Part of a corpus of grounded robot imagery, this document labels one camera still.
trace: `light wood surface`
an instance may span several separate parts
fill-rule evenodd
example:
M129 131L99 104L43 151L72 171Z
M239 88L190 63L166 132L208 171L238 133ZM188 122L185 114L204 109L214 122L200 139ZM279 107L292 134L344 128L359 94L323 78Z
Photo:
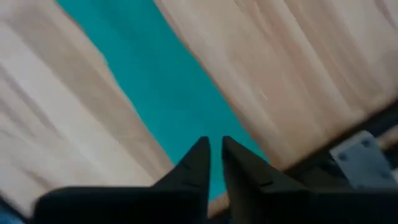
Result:
M398 94L395 0L155 2L278 169ZM24 213L56 187L149 185L172 168L52 0L1 1L0 37L0 192Z
M101 54L53 2L0 2L0 193L150 185L172 165Z

